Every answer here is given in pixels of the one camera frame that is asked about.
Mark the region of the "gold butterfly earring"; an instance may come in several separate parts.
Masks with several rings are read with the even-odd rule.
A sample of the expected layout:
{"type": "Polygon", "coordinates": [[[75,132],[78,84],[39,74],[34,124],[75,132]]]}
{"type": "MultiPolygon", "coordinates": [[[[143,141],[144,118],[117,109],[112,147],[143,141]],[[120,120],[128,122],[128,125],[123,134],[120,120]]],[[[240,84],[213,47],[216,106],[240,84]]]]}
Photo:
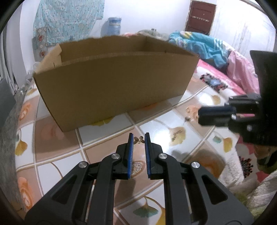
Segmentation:
{"type": "Polygon", "coordinates": [[[134,137],[134,144],[141,144],[141,143],[145,143],[144,141],[144,137],[140,136],[140,137],[134,137]]]}

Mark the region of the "pink floral quilt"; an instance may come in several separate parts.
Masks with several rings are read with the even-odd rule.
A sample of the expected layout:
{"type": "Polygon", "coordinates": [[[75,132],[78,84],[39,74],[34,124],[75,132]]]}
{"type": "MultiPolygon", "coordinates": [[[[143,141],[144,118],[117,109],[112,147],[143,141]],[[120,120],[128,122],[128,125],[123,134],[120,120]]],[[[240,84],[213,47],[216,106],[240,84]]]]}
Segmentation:
{"type": "Polygon", "coordinates": [[[245,92],[228,78],[225,74],[204,62],[199,60],[193,75],[195,78],[201,80],[217,93],[229,93],[234,95],[243,95],[245,92]]]}

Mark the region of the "pink cloth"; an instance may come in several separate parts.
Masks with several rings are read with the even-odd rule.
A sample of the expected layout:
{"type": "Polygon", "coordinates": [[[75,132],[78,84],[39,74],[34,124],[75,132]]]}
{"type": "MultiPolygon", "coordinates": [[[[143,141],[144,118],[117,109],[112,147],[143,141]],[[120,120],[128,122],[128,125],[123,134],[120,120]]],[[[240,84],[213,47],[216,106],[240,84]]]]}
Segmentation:
{"type": "Polygon", "coordinates": [[[238,51],[231,50],[226,72],[227,76],[245,93],[260,93],[259,81],[253,64],[238,51]]]}

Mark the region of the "green fuzzy sleeve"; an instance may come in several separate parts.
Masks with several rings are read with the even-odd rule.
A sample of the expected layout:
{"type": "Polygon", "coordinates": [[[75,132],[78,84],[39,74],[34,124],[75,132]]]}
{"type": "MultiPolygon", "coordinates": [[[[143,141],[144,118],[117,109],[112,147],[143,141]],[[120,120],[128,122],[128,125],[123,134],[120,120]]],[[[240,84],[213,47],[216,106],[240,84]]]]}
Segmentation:
{"type": "Polygon", "coordinates": [[[232,185],[229,191],[248,208],[256,220],[265,211],[276,194],[276,171],[266,177],[260,184],[254,179],[232,185]]]}

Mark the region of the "blue patterned blanket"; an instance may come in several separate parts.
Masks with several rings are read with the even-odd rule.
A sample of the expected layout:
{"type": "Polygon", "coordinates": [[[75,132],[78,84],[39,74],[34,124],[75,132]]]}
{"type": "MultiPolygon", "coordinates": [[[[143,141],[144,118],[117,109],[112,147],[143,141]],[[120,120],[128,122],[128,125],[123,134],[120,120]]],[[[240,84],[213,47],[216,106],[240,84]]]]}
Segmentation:
{"type": "Polygon", "coordinates": [[[192,52],[201,60],[225,73],[232,47],[218,38],[190,31],[175,31],[168,42],[192,52]]]}

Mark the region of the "dark red wooden door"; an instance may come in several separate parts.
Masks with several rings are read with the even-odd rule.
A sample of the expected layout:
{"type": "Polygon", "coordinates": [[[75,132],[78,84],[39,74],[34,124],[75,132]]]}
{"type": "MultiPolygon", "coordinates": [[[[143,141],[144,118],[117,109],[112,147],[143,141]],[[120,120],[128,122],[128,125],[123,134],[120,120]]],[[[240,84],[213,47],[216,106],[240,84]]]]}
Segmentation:
{"type": "Polygon", "coordinates": [[[205,1],[191,1],[185,31],[209,35],[215,14],[215,4],[205,1]]]}

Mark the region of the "grey cabinet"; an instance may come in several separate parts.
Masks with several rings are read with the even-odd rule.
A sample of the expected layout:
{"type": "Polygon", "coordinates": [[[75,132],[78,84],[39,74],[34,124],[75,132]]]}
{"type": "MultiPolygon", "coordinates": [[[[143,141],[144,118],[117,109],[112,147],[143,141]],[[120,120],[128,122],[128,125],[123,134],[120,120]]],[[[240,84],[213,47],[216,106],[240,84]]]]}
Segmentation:
{"type": "Polygon", "coordinates": [[[0,82],[0,128],[5,124],[10,111],[13,109],[16,101],[11,92],[6,79],[1,79],[0,82]]]}

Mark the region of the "brown cardboard box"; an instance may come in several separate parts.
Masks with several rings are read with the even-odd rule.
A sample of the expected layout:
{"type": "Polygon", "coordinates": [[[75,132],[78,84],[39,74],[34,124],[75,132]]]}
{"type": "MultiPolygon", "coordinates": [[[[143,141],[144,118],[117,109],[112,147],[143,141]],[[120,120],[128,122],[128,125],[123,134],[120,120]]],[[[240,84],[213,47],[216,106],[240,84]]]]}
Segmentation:
{"type": "Polygon", "coordinates": [[[184,94],[199,57],[166,41],[132,35],[56,45],[34,81],[68,132],[184,94]]]}

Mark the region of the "white water dispenser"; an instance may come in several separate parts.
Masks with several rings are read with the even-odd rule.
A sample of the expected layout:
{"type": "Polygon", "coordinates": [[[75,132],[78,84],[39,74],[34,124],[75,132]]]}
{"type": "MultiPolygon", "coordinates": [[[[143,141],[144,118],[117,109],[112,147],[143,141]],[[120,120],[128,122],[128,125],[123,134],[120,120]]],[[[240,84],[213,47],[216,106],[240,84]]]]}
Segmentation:
{"type": "Polygon", "coordinates": [[[120,17],[110,17],[102,25],[100,36],[119,36],[121,33],[121,21],[120,17]]]}

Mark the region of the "teal patterned curtain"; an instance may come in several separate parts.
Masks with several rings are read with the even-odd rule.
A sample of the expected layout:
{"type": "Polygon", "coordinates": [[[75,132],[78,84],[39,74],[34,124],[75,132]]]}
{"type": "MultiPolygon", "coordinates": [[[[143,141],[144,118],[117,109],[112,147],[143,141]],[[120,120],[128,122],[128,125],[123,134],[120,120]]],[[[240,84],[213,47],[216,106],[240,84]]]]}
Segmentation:
{"type": "Polygon", "coordinates": [[[33,53],[42,61],[48,48],[89,36],[104,14],[105,1],[40,1],[33,23],[33,53]]]}

